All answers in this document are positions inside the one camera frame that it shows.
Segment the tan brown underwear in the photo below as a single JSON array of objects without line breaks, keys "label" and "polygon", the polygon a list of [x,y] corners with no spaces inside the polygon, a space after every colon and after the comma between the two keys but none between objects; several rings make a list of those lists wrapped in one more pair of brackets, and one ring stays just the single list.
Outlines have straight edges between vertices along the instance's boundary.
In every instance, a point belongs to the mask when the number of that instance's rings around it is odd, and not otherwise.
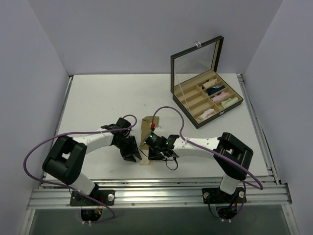
[{"label": "tan brown underwear", "polygon": [[151,131],[151,123],[152,123],[152,116],[146,116],[141,120],[141,138],[140,138],[140,144],[139,144],[139,153],[142,159],[139,162],[140,165],[150,164],[150,160],[148,159],[149,147],[144,143],[144,138]]}]

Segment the white underwear pink trim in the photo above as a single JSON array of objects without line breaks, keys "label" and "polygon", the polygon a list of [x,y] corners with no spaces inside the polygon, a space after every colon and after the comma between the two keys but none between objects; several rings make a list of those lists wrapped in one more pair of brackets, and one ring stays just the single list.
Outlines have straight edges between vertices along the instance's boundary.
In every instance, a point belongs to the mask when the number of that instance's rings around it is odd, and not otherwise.
[{"label": "white underwear pink trim", "polygon": [[203,121],[209,119],[210,117],[212,117],[214,115],[215,115],[215,110],[214,109],[208,109],[197,117],[197,121],[203,122]]}]

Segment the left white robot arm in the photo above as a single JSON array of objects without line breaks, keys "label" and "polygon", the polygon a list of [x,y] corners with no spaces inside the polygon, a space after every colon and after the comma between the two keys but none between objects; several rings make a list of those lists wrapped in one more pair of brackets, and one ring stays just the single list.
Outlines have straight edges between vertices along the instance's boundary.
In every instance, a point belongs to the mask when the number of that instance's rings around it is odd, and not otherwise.
[{"label": "left white robot arm", "polygon": [[87,205],[94,205],[99,198],[99,187],[81,172],[85,156],[102,147],[115,146],[123,160],[134,163],[136,159],[141,160],[135,137],[130,132],[131,123],[120,117],[115,124],[101,126],[96,134],[58,137],[42,169],[81,192],[81,200]]}]

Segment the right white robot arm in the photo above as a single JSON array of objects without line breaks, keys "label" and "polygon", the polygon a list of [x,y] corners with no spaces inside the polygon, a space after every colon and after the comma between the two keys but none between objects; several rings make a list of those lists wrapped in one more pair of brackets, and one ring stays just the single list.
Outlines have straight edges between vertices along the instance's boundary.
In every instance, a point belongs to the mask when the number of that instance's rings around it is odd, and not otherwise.
[{"label": "right white robot arm", "polygon": [[218,198],[223,202],[235,196],[239,182],[246,179],[246,171],[253,157],[253,150],[231,133],[224,132],[220,137],[197,139],[169,135],[165,138],[149,132],[143,139],[148,147],[164,157],[203,157],[214,159],[224,171]]}]

